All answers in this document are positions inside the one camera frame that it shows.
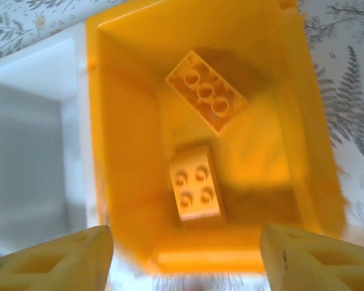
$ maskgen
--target yellow plastic bin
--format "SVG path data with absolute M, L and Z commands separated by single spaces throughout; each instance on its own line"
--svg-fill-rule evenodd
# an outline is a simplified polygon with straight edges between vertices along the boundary
M 266 222 L 341 235 L 344 199 L 295 0 L 131 0 L 88 19 L 87 37 L 100 220 L 117 248 L 149 272 L 261 272 Z M 165 81 L 191 50 L 248 102 L 219 136 Z M 167 164 L 202 145 L 227 218 L 186 227 Z

